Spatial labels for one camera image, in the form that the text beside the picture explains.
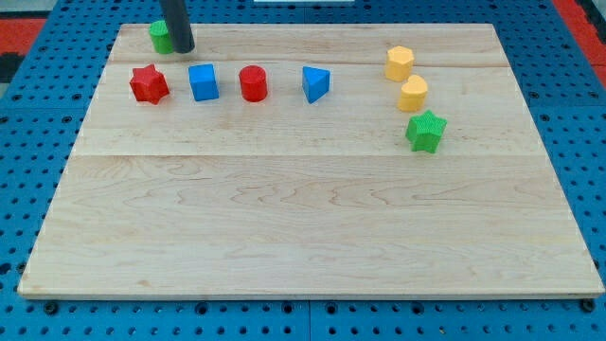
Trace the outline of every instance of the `yellow hexagonal block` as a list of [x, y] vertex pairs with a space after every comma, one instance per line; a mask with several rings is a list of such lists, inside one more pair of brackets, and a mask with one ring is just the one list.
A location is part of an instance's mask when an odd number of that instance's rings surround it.
[[398, 109], [404, 112], [420, 110], [425, 103], [427, 89], [427, 82], [423, 77], [418, 75], [410, 76], [408, 81], [401, 87]]
[[403, 46], [396, 46], [387, 51], [385, 62], [385, 76], [392, 81], [404, 81], [413, 70], [415, 56], [413, 50]]

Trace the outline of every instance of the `wood grain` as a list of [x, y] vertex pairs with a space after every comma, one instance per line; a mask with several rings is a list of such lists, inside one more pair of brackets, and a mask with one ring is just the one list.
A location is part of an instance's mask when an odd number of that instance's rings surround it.
[[[604, 291], [488, 25], [194, 26], [157, 55], [120, 30], [19, 286], [27, 298], [497, 299]], [[384, 53], [407, 45], [449, 120], [412, 153]], [[155, 63], [171, 95], [129, 92]], [[214, 63], [195, 102], [187, 66]], [[269, 74], [261, 103], [236, 76]], [[332, 73], [309, 105], [305, 64]]]

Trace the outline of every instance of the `blue cube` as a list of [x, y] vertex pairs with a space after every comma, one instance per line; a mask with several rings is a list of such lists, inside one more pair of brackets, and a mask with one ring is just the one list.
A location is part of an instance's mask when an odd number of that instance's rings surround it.
[[189, 67], [189, 85], [196, 101], [219, 98], [219, 87], [215, 80], [215, 68], [212, 64]]
[[330, 71], [315, 67], [303, 66], [303, 91], [307, 102], [314, 103], [328, 93], [330, 88]]

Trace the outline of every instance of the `blue table surface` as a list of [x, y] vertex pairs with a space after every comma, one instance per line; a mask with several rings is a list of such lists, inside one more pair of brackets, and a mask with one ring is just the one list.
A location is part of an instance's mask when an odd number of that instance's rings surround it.
[[[492, 23], [606, 274], [606, 93], [547, 0], [189, 0], [192, 23]], [[546, 301], [27, 301], [15, 290], [120, 24], [155, 0], [60, 0], [0, 100], [0, 339], [604, 340], [606, 305]]]

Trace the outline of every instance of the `red cylinder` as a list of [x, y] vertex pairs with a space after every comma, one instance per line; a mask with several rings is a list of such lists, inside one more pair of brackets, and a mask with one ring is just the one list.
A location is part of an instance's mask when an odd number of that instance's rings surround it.
[[240, 88], [242, 97], [257, 102], [267, 97], [267, 77], [265, 70], [256, 65], [244, 67], [240, 71]]

